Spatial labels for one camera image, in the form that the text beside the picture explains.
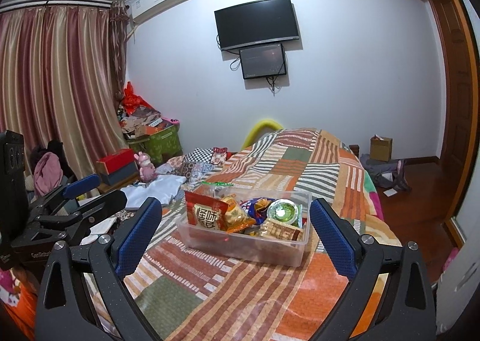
clear plastic box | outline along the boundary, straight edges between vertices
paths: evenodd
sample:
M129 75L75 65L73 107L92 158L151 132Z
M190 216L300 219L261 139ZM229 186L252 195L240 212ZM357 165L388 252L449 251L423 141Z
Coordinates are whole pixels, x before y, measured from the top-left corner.
M185 245L213 255L222 255L267 264L288 265L290 267L298 267L301 264L310 234L310 192L263 191L236 187L217 187L214 193L217 198L236 193L237 199L239 200L270 197L274 199L290 199L296 204L301 204L302 216L307 218L307 222L303 228L302 240L277 240L237 233L228 234L224 231L190 225L185 215L176 222L178 232Z

wooden door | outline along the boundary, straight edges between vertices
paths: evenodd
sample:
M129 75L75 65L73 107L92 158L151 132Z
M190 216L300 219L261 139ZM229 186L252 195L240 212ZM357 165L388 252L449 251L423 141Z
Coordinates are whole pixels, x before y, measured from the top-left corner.
M441 162L457 181L467 161L473 128L473 75L464 26L453 0L430 0L440 32L446 71L446 123Z

yellow curved tube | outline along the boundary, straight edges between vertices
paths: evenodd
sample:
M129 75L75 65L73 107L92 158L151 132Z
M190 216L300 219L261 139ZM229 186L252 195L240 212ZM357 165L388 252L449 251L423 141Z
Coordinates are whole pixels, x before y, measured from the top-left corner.
M282 130L283 127L274 120L264 119L260 120L255 126L251 129L245 142L243 142L242 150L246 149L248 146L251 146L255 143L258 133L263 130L265 127L271 128L273 131Z

baseboard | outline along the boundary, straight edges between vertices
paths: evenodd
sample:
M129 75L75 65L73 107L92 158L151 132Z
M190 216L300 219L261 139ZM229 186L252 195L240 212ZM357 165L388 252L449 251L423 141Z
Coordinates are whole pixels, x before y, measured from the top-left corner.
M454 243L457 245L458 249L461 249L465 244L465 237L463 236L460 227L457 225L457 221L454 218L447 219L445 221L445 229L450 235L450 238L453 239Z
M405 158L405 164L435 164L440 163L440 158L436 155L431 157Z

green fabric basket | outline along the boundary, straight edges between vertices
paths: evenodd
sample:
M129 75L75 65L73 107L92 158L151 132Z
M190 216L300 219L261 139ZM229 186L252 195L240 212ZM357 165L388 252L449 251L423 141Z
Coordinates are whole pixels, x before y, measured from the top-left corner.
M177 128L178 126L170 126L156 134L129 140L128 145L136 153L146 152L153 164L158 166L173 156L181 155L182 145Z

